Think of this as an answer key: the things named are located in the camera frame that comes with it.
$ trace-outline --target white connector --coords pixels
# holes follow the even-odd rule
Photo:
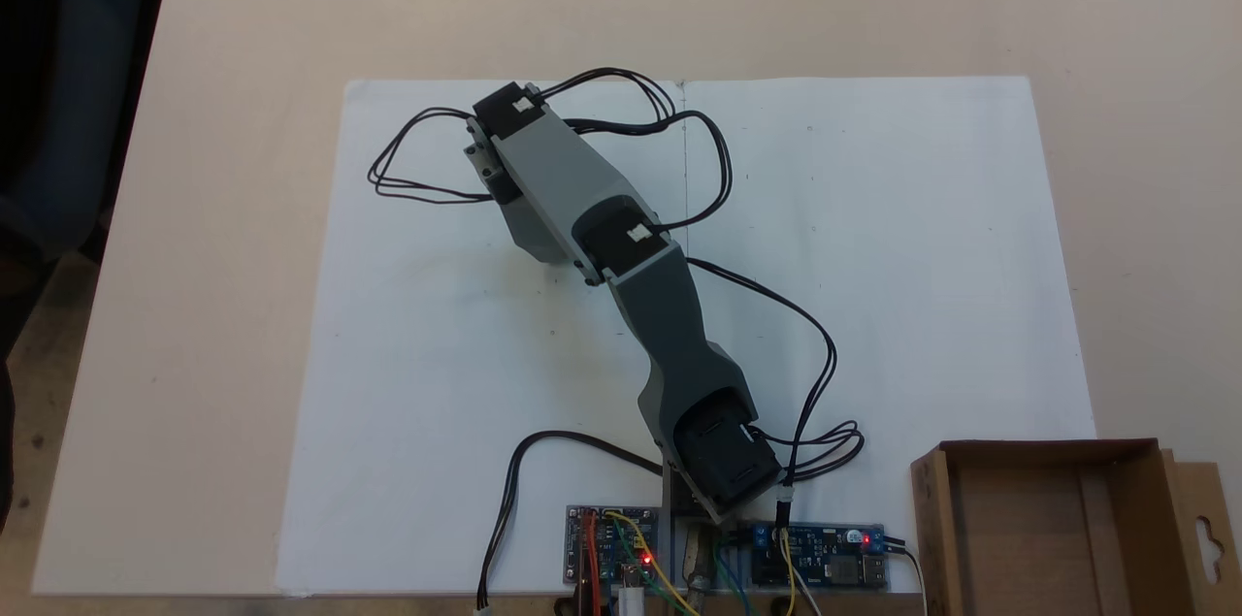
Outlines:
[[[617,590],[617,616],[643,616],[646,597],[642,587]]]

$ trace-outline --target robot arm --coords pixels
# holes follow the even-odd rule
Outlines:
[[[466,155],[513,241],[545,263],[573,262],[607,284],[651,358],[638,409],[664,460],[715,522],[776,483],[780,462],[741,369],[703,332],[686,255],[625,175],[515,82],[474,104]]]

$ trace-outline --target orange wire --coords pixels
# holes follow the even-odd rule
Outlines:
[[[600,616],[600,556],[595,544],[595,512],[587,512],[586,515],[590,517],[590,529],[586,529],[586,553],[591,566],[591,614]]]

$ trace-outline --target beige table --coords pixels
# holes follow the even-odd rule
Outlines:
[[[1095,420],[1242,525],[1242,0],[164,0],[35,589],[271,592],[355,77],[1031,77]]]

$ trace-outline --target blue circuit board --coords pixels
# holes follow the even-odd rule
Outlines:
[[[789,586],[789,564],[773,524],[750,524],[750,582]],[[882,524],[790,524],[790,558],[811,589],[878,590],[888,585]]]
[[[582,535],[582,519],[594,513],[595,519],[595,558],[600,570],[600,584],[614,582],[621,585],[621,571],[626,565],[635,565],[648,579],[656,580],[656,571],[651,566],[652,556],[646,555],[635,538],[633,528],[625,522],[614,522],[605,517],[607,512],[616,512],[623,517],[633,519],[642,529],[642,537],[647,545],[658,545],[656,538],[660,528],[660,508],[657,507],[582,507],[570,505],[565,509],[565,564],[561,573],[565,584],[581,578],[582,565],[586,565],[586,555],[582,554],[586,545]],[[616,525],[621,524],[617,533]]]

